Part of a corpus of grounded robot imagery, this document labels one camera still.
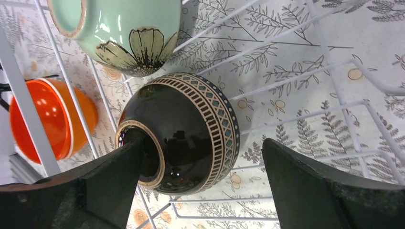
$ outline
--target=metal wire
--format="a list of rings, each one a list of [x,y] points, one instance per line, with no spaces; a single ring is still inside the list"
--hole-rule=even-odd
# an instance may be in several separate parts
[[[0,45],[0,61],[4,69],[4,74],[8,78],[10,88],[14,93],[14,98],[21,111],[21,115],[28,129],[28,133],[30,134],[34,148],[37,152],[41,152],[38,156],[41,163],[44,165],[45,173],[48,176],[58,174],[61,170],[56,162],[52,148],[46,137],[45,130],[41,125],[41,120],[36,112],[27,85],[25,84],[21,71],[18,68],[17,60],[11,58],[14,56],[14,53],[11,49],[10,43],[7,41],[6,32],[3,27],[0,28],[0,39],[5,41]]]
[[[182,4],[186,4],[188,1],[189,1],[189,0],[183,0],[183,1],[182,1]],[[206,34],[209,30],[215,28],[216,26],[220,25],[221,23],[225,22],[226,20],[228,20],[228,19],[230,19],[230,18],[236,16],[238,13],[242,12],[244,9],[246,9],[247,7],[249,7],[249,6],[253,5],[253,4],[255,4],[255,3],[258,2],[258,1],[259,1],[259,0],[250,0],[250,1],[249,1],[248,3],[246,3],[244,6],[242,6],[242,7],[238,8],[238,9],[234,10],[234,11],[233,11],[231,14],[229,14],[227,17],[225,17],[225,18],[219,20],[217,23],[211,25],[210,27],[208,27],[208,28],[205,29],[204,31],[202,31],[202,32],[196,34],[195,36],[193,36],[192,38],[190,38],[188,41],[186,41],[186,42],[184,42],[183,44],[179,45],[179,46],[174,50],[174,52],[176,52],[176,51],[178,51],[178,50],[184,48],[184,47],[185,47],[186,45],[188,45],[190,42],[194,41],[195,39],[198,39],[200,36]],[[355,102],[351,102],[351,103],[348,103],[348,102],[346,101],[346,99],[345,99],[345,97],[344,97],[344,95],[343,95],[343,93],[342,93],[340,80],[338,79],[338,76],[336,76],[334,69],[335,69],[336,67],[338,67],[338,66],[342,66],[342,65],[346,65],[346,64],[354,64],[354,65],[363,73],[363,75],[365,76],[365,78],[367,78],[377,89],[379,89],[379,90],[380,90],[381,92],[383,92],[383,93],[391,94],[391,95],[405,95],[405,89],[404,89],[404,88],[394,88],[394,87],[390,87],[390,86],[387,86],[386,84],[382,83],[382,82],[381,82],[380,80],[378,80],[373,74],[371,74],[370,71],[368,71],[368,70],[362,65],[362,63],[361,63],[360,61],[358,61],[357,59],[350,59],[350,60],[346,60],[346,61],[343,61],[343,62],[333,62],[333,60],[331,59],[331,56],[330,56],[330,51],[329,51],[329,49],[328,49],[328,47],[327,47],[327,43],[326,43],[325,36],[324,36],[324,34],[323,34],[323,31],[322,31],[322,28],[321,28],[321,25],[320,25],[320,20],[321,20],[321,19],[323,19],[323,18],[325,18],[325,17],[327,17],[327,16],[333,14],[334,12],[337,12],[337,11],[339,11],[339,10],[341,10],[341,9],[347,8],[348,6],[353,5],[353,4],[357,4],[357,3],[359,3],[359,2],[360,2],[360,0],[350,0],[350,1],[347,1],[347,2],[345,2],[345,3],[343,3],[343,4],[341,4],[339,7],[336,7],[336,8],[334,8],[334,9],[332,9],[332,10],[326,12],[326,13],[317,14],[317,12],[316,12],[316,10],[315,10],[315,6],[314,6],[313,1],[311,1],[311,0],[306,0],[306,4],[307,4],[307,6],[308,6],[308,10],[309,10],[309,13],[310,13],[310,15],[311,15],[311,19],[310,19],[310,20],[307,20],[306,22],[304,22],[304,23],[302,23],[302,24],[300,24],[300,25],[298,25],[298,26],[295,26],[295,27],[293,27],[293,28],[291,28],[291,29],[289,29],[289,30],[283,32],[283,33],[280,33],[279,35],[277,35],[277,36],[275,36],[275,37],[269,38],[269,39],[263,41],[262,43],[260,43],[260,44],[258,44],[258,45],[256,45],[256,46],[253,46],[253,47],[249,48],[248,50],[246,50],[246,51],[244,51],[244,52],[239,53],[238,55],[235,55],[235,56],[232,56],[232,57],[230,57],[230,58],[227,58],[226,60],[224,60],[224,61],[222,61],[222,62],[220,62],[220,63],[218,63],[218,64],[215,64],[215,65],[211,66],[210,68],[205,69],[204,71],[202,71],[202,72],[200,72],[200,73],[198,73],[198,74],[207,73],[207,72],[209,72],[209,71],[211,71],[211,70],[213,70],[213,69],[215,69],[215,68],[221,66],[222,64],[225,64],[225,63],[227,63],[227,62],[231,62],[231,61],[233,61],[233,60],[236,60],[237,58],[242,57],[243,55],[248,54],[248,53],[250,53],[250,52],[252,52],[252,51],[254,51],[254,50],[258,49],[258,48],[261,48],[261,47],[263,47],[263,46],[265,46],[265,45],[267,45],[267,44],[271,44],[272,42],[274,42],[275,40],[277,40],[277,39],[279,39],[279,38],[282,38],[282,37],[284,37],[284,36],[286,36],[286,35],[288,35],[288,34],[291,34],[291,33],[295,32],[295,31],[297,31],[297,30],[299,30],[299,29],[301,29],[301,28],[303,28],[303,27],[305,27],[305,26],[308,26],[308,25],[313,24],[314,27],[315,27],[316,33],[317,33],[317,37],[318,37],[319,40],[320,40],[320,47],[322,48],[323,54],[324,54],[324,56],[325,56],[325,58],[326,58],[326,61],[327,61],[327,65],[326,65],[326,66],[321,67],[321,68],[318,68],[318,69],[313,70],[313,71],[310,71],[310,72],[305,72],[305,73],[303,73],[303,74],[301,74],[301,75],[294,76],[294,77],[292,77],[292,78],[290,78],[290,79],[287,79],[287,80],[284,80],[284,81],[281,81],[281,82],[273,83],[273,84],[268,85],[268,86],[265,86],[265,87],[257,88],[257,89],[255,89],[255,90],[250,91],[250,92],[247,92],[247,93],[243,93],[243,94],[234,96],[234,97],[230,98],[229,100],[230,100],[230,101],[235,101],[235,100],[241,99],[241,98],[243,98],[243,97],[245,97],[245,96],[257,94],[257,93],[260,93],[260,92],[264,92],[264,91],[267,91],[267,90],[269,90],[269,89],[271,89],[271,88],[275,88],[275,87],[284,85],[284,84],[286,84],[286,83],[292,82],[292,81],[294,81],[294,80],[297,80],[297,79],[300,79],[300,78],[303,78],[303,77],[308,77],[308,76],[310,76],[310,75],[312,75],[312,74],[315,74],[315,73],[319,73],[319,72],[328,70],[328,71],[330,72],[330,77],[331,77],[331,79],[332,79],[332,82],[333,82],[333,85],[334,85],[336,94],[338,95],[338,99],[339,99],[340,105],[339,105],[339,106],[335,106],[335,107],[331,107],[331,108],[326,109],[326,110],[315,111],[315,112],[313,112],[313,113],[311,113],[311,114],[305,114],[305,115],[302,115],[302,116],[300,116],[300,117],[290,118],[290,119],[285,120],[285,121],[274,122],[274,123],[270,123],[270,124],[267,124],[267,125],[264,125],[264,126],[252,127],[252,128],[249,128],[249,129],[246,129],[246,130],[241,131],[241,135],[243,135],[243,134],[248,134],[248,133],[251,133],[251,132],[253,132],[253,131],[263,130],[263,129],[270,128],[270,127],[273,127],[273,126],[276,126],[276,125],[280,125],[280,124],[284,124],[284,123],[294,122],[294,121],[297,121],[297,120],[300,120],[300,119],[305,119],[305,118],[309,118],[309,117],[314,117],[314,116],[321,115],[321,114],[324,114],[324,113],[327,113],[327,112],[332,112],[332,111],[341,110],[341,111],[343,111],[343,115],[344,115],[345,121],[346,121],[346,123],[347,123],[348,129],[349,129],[349,132],[350,132],[350,135],[351,135],[351,137],[352,137],[352,140],[353,140],[353,143],[354,143],[354,146],[355,146],[355,153],[349,154],[349,155],[336,155],[336,156],[317,157],[316,160],[318,160],[318,161],[327,161],[327,160],[332,160],[332,159],[357,157],[357,158],[359,158],[359,160],[360,160],[360,164],[361,164],[361,167],[362,167],[363,175],[364,175],[365,177],[369,178],[369,177],[370,177],[370,174],[369,174],[369,171],[368,171],[368,169],[367,169],[367,166],[366,166],[366,164],[365,164],[365,162],[364,162],[364,160],[363,160],[362,157],[364,157],[364,156],[372,156],[372,155],[382,155],[383,158],[386,159],[386,161],[387,161],[389,167],[391,168],[391,170],[392,170],[392,172],[393,172],[393,175],[394,175],[395,179],[398,181],[398,183],[399,183],[400,185],[405,185],[405,180],[403,179],[403,177],[402,177],[402,175],[400,174],[398,168],[395,166],[395,164],[393,163],[393,161],[390,159],[389,155],[388,155],[386,152],[380,151],[380,150],[362,151],[362,149],[361,149],[361,147],[360,147],[360,144],[359,144],[359,141],[358,141],[358,139],[357,139],[357,133],[356,133],[356,131],[355,131],[354,125],[352,124],[352,122],[350,121],[350,118],[348,117],[347,113],[345,112],[346,109],[347,109],[347,108],[350,108],[350,107],[365,106],[365,108],[366,108],[366,110],[368,111],[368,113],[370,114],[371,118],[372,118],[373,121],[376,123],[376,126],[377,126],[377,128],[379,129],[379,131],[381,132],[383,138],[387,141],[387,144],[391,147],[393,153],[399,158],[399,160],[401,161],[401,163],[403,163],[403,164],[405,165],[405,155],[404,155],[404,153],[402,152],[402,150],[401,150],[401,148],[399,147],[398,143],[395,142],[395,140],[391,137],[389,131],[385,128],[385,126],[383,125],[382,121],[380,120],[380,118],[379,118],[377,112],[373,109],[373,107],[369,104],[369,102],[368,102],[367,100],[355,101]],[[56,58],[57,58],[57,60],[58,60],[58,62],[59,62],[59,64],[60,64],[60,67],[61,67],[63,76],[64,76],[64,78],[65,78],[65,80],[66,80],[66,84],[68,85],[69,92],[71,93],[72,99],[73,99],[73,101],[74,101],[74,103],[75,103],[75,107],[77,108],[77,111],[78,111],[78,113],[79,113],[79,117],[80,117],[80,119],[81,119],[81,121],[82,121],[83,127],[85,128],[86,136],[87,136],[87,139],[89,140],[90,147],[91,147],[91,149],[92,149],[92,152],[93,152],[93,154],[94,154],[94,157],[95,157],[95,158],[98,158],[98,152],[97,152],[97,150],[96,150],[96,148],[95,148],[95,146],[94,146],[93,139],[92,139],[92,137],[91,137],[91,135],[90,135],[90,132],[89,132],[89,130],[88,130],[88,128],[87,128],[87,125],[86,125],[86,123],[85,123],[85,119],[84,119],[83,113],[82,113],[82,111],[81,111],[81,109],[80,109],[80,106],[78,105],[78,101],[77,101],[77,98],[76,98],[76,96],[75,96],[75,94],[74,94],[73,87],[71,86],[70,81],[69,81],[69,78],[68,78],[68,76],[66,75],[66,72],[65,72],[65,69],[64,69],[64,65],[63,65],[63,62],[62,62],[62,58],[61,58],[60,53],[59,53],[59,51],[58,51],[58,49],[57,49],[57,47],[56,47],[56,43],[55,43],[55,41],[54,41],[54,38],[53,38],[52,32],[51,32],[51,30],[50,30],[49,24],[48,24],[48,22],[47,22],[47,20],[46,20],[46,18],[45,18],[45,14],[44,14],[43,11],[44,11],[44,10],[48,10],[48,8],[45,7],[45,6],[41,6],[40,3],[39,3],[39,0],[35,0],[35,5],[33,5],[33,4],[27,4],[27,3],[18,3],[18,2],[11,2],[11,1],[3,1],[3,0],[0,0],[0,4],[2,4],[2,5],[9,5],[9,6],[26,7],[26,8],[31,8],[31,9],[37,9],[38,12],[40,13],[40,17],[41,17],[41,19],[42,19],[42,21],[43,21],[43,23],[44,23],[45,29],[46,29],[46,31],[47,31],[47,33],[48,33],[48,36],[49,36],[51,45],[52,45],[52,47],[54,48],[55,56],[56,56]],[[105,109],[107,110],[107,114],[108,114],[109,120],[110,120],[110,122],[111,122],[111,125],[112,125],[112,127],[113,127],[113,130],[116,131],[116,130],[117,130],[117,124],[116,124],[116,122],[115,122],[115,120],[114,120],[114,117],[113,117],[113,115],[112,115],[112,113],[111,113],[111,109],[110,109],[110,107],[109,107],[109,105],[108,105],[108,100],[107,100],[107,98],[106,98],[106,96],[105,96],[105,94],[104,94],[104,90],[103,90],[102,85],[101,85],[101,82],[100,82],[100,80],[99,80],[99,77],[98,77],[96,68],[95,68],[95,66],[94,66],[93,61],[92,61],[89,57],[88,57],[88,59],[89,59],[89,62],[90,62],[90,68],[91,68],[91,70],[92,70],[92,72],[93,72],[93,75],[94,75],[94,77],[95,77],[95,80],[96,80],[97,87],[98,87],[98,89],[99,89],[99,91],[100,91],[100,94],[101,94],[101,97],[102,97],[102,100],[103,100],[103,104],[104,104],[104,106],[105,106]],[[130,87],[130,85],[128,84],[128,82],[129,82],[130,80],[132,80],[133,77],[127,78],[126,75],[122,75],[122,76],[123,76],[123,81],[124,81],[125,87],[126,87],[126,89],[128,90],[129,94],[132,96],[132,95],[133,95],[133,92],[132,92],[131,87]],[[15,90],[15,91],[19,91],[19,93],[21,93],[21,91],[23,91],[24,89],[20,89],[20,88],[18,88],[18,87],[14,87],[14,88],[13,88],[13,91],[14,91],[14,90]],[[28,105],[25,104],[25,105],[22,106],[22,107],[23,107],[22,109],[23,109],[23,110],[24,110],[24,109],[28,110],[28,109],[30,109],[29,106],[30,106],[29,104],[28,104]],[[43,139],[34,139],[34,138],[33,138],[33,141],[34,141],[34,142],[40,141],[40,143],[37,143],[38,145],[43,145],[43,144],[44,144],[44,145],[46,145],[46,144],[49,145],[49,142],[47,143],[47,142],[44,141]],[[39,153],[40,157],[44,156],[44,154],[43,154],[41,151],[38,151],[38,153]],[[47,170],[49,171],[49,167],[48,167],[49,164],[47,164],[47,163],[43,163],[43,164],[44,164],[44,167],[45,167],[45,171],[47,171]],[[231,171],[234,172],[234,171],[240,171],[240,170],[246,170],[246,169],[258,169],[258,168],[263,168],[263,167],[264,167],[263,165],[247,166],[247,167],[235,167],[235,168],[233,168]],[[277,218],[242,218],[242,217],[198,217],[198,216],[181,216],[181,215],[178,214],[177,209],[176,209],[175,206],[174,206],[174,203],[233,202],[233,201],[249,201],[249,200],[258,200],[258,199],[272,199],[272,197],[239,198],[239,199],[207,199],[207,200],[179,200],[180,197],[177,197],[177,198],[170,197],[170,201],[168,202],[168,204],[165,205],[163,208],[159,209],[155,214],[152,215],[152,214],[150,213],[150,211],[149,211],[148,205],[147,205],[147,203],[146,203],[146,201],[145,201],[145,198],[144,198],[144,196],[143,196],[143,193],[142,193],[142,190],[140,189],[140,187],[137,188],[137,193],[141,196],[142,203],[143,203],[143,205],[144,205],[144,207],[145,207],[145,209],[146,209],[147,215],[148,215],[148,217],[149,217],[149,220],[145,221],[144,223],[142,223],[142,224],[138,227],[139,229],[142,228],[142,227],[144,227],[144,226],[146,226],[148,223],[151,224],[152,228],[156,229],[156,225],[154,224],[153,219],[154,219],[157,215],[159,215],[162,211],[164,211],[165,209],[167,209],[170,205],[172,205],[173,211],[175,212],[176,216],[177,216],[178,218],[180,218],[180,219],[200,219],[200,220],[219,219],[219,220],[229,220],[229,221],[272,221],[272,222],[278,221]]]

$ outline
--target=flower painting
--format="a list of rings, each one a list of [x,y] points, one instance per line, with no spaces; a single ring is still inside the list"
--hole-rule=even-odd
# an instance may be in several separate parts
[[[159,29],[144,27],[131,30],[129,34],[130,51],[125,50],[114,41],[107,41],[96,46],[96,54],[106,67],[124,74],[144,77],[159,70],[170,57],[176,45],[177,33],[166,42]]]

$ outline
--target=bowl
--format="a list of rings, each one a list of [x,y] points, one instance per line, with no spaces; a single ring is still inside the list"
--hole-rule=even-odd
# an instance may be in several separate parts
[[[179,0],[48,0],[57,30],[99,64],[134,77],[155,73],[176,47]]]
[[[212,82],[190,73],[156,78],[131,97],[115,143],[122,147],[137,140],[144,146],[138,184],[172,196],[218,183],[233,168],[240,147],[229,100]]]
[[[69,118],[72,123],[72,139],[73,139],[73,149],[69,151],[69,154],[66,156],[66,159],[73,156],[80,149],[82,149],[87,143],[87,137],[85,130],[83,129],[82,122],[80,121],[79,114],[76,111],[75,104],[73,103],[72,97],[70,96],[69,89],[66,83],[57,81],[54,79],[45,79],[39,78],[39,81],[47,84],[55,92],[59,94],[59,97],[63,100],[66,111],[69,115]],[[94,132],[97,123],[98,123],[98,112],[96,105],[87,97],[83,92],[74,87],[74,91],[77,97],[77,100],[82,108],[83,115],[87,122],[87,126],[91,133]]]
[[[56,160],[66,158],[73,150],[73,129],[64,101],[44,81],[32,80],[26,84]],[[11,131],[18,147],[28,159],[41,164],[14,97],[9,111]]]

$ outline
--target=orange bowl rim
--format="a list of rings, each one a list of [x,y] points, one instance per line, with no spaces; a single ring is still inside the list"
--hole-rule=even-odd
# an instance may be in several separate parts
[[[58,89],[56,89],[56,87],[51,83],[51,81],[47,80],[46,78],[37,78],[36,80],[44,82],[47,86],[49,86],[53,90],[53,93],[55,93],[55,95],[58,97],[59,102],[61,103],[61,105],[62,105],[62,107],[64,109],[64,113],[66,115],[66,118],[67,118],[67,121],[68,121],[68,124],[69,124],[70,147],[69,147],[69,152],[67,153],[67,155],[64,158],[61,158],[61,160],[68,159],[73,154],[74,139],[73,139],[72,119],[70,118],[70,114],[69,114],[69,111],[67,109],[66,103],[64,102],[64,100],[63,100],[61,94],[59,93]]]

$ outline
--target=mint green bowl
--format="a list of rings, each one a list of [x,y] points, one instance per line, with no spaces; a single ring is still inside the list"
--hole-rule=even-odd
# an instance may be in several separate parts
[[[48,0],[58,31],[98,63],[143,77],[172,54],[180,0]]]

